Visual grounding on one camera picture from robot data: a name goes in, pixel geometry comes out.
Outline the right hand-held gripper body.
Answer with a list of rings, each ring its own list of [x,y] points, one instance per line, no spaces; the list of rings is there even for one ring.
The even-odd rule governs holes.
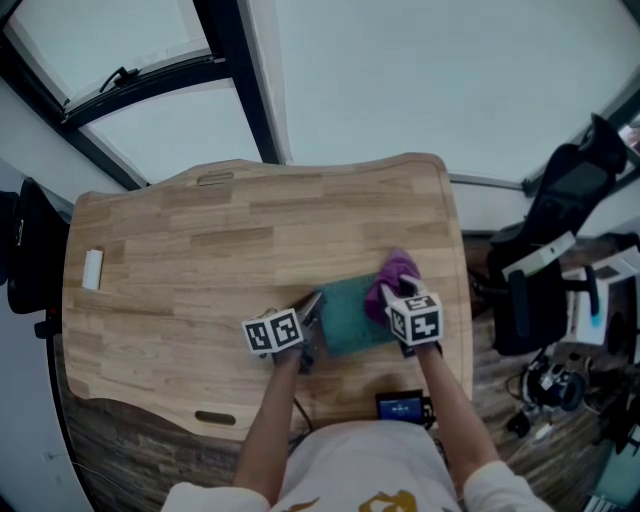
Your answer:
[[[435,293],[395,298],[386,308],[389,328],[399,341],[405,358],[415,355],[414,348],[423,344],[440,345],[444,335],[443,307]]]

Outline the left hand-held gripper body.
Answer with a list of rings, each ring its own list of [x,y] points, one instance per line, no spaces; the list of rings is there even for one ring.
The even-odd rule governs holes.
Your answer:
[[[246,320],[242,332],[250,352],[262,358],[277,355],[291,348],[300,349],[300,373],[310,374],[315,362],[314,328],[320,318],[311,326],[302,325],[296,309],[289,308]]]

